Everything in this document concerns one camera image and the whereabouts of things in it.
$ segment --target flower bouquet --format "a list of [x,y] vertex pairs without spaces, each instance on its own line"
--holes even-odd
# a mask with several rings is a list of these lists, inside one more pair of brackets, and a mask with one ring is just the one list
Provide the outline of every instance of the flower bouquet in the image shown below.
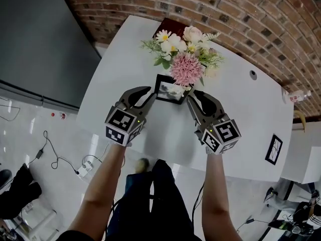
[[203,76],[214,77],[223,57],[210,48],[210,41],[220,33],[203,34],[199,29],[185,27],[183,38],[166,30],[159,31],[155,38],[142,41],[142,48],[157,54],[155,66],[162,64],[170,68],[175,84],[190,90],[199,79],[204,85]]

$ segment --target white table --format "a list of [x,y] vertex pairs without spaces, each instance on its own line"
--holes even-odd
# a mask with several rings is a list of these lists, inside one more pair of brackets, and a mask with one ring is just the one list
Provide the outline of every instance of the white table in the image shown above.
[[[160,22],[129,16],[112,40],[89,84],[77,122],[99,136],[105,136],[105,119],[124,91],[137,86],[154,88],[156,75],[163,71],[153,66],[154,55],[140,48],[150,39]],[[282,88],[254,65],[224,47],[212,47],[225,57],[216,78],[204,78],[205,87],[220,100],[225,112],[235,119],[242,138],[226,152],[227,176],[277,181],[287,155],[293,118],[293,104],[285,101]],[[250,78],[250,70],[257,80]],[[205,171],[205,146],[194,131],[195,122],[186,102],[176,105],[156,100],[147,116],[145,129],[133,141],[132,149],[171,163]],[[283,146],[276,165],[265,161],[273,134]]]

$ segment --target power strip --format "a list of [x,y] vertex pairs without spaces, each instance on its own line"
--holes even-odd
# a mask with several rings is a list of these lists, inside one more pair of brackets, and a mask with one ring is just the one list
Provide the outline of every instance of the power strip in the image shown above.
[[84,165],[82,165],[79,169],[78,169],[78,177],[79,178],[83,178],[85,177],[88,172],[90,172],[92,169],[94,168],[94,166],[92,165],[92,163],[90,161],[87,161],[84,163]]

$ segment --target brick wall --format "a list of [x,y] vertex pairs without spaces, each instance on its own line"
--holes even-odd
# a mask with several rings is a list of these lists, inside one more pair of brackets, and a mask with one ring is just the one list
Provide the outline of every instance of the brick wall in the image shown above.
[[109,44],[128,15],[164,17],[222,34],[287,91],[311,90],[297,109],[321,114],[321,0],[66,0],[94,40]]

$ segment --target black frame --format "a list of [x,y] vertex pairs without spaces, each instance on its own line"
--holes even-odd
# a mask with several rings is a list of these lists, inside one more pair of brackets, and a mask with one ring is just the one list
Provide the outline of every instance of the black frame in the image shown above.
[[169,83],[169,84],[174,84],[175,83],[175,80],[170,77],[170,76],[166,76],[166,75],[161,75],[161,74],[157,74],[157,77],[156,77],[156,84],[155,84],[155,93],[157,94],[157,97],[156,99],[157,100],[161,100],[161,101],[165,101],[165,102],[171,102],[171,103],[175,103],[175,104],[182,104],[183,101],[185,100],[185,98],[187,97],[187,95],[190,93],[190,91],[185,91],[183,93],[184,96],[181,97],[180,100],[176,101],[176,100],[168,100],[168,99],[165,99],[165,98],[161,98],[161,97],[158,97],[158,91],[159,91],[159,87],[161,86],[161,82],[166,82],[166,83]]
[[[271,151],[272,151],[272,148],[273,148],[275,140],[278,140],[280,142],[280,148],[277,151],[277,155],[276,155],[275,161],[272,161],[269,157],[270,157],[270,154],[271,154]],[[273,134],[269,149],[267,150],[267,154],[266,154],[265,160],[268,161],[269,163],[275,165],[276,162],[277,162],[277,159],[279,158],[279,154],[280,154],[280,151],[281,151],[281,148],[282,148],[282,144],[283,144],[283,141],[280,138],[278,138],[275,134]]]

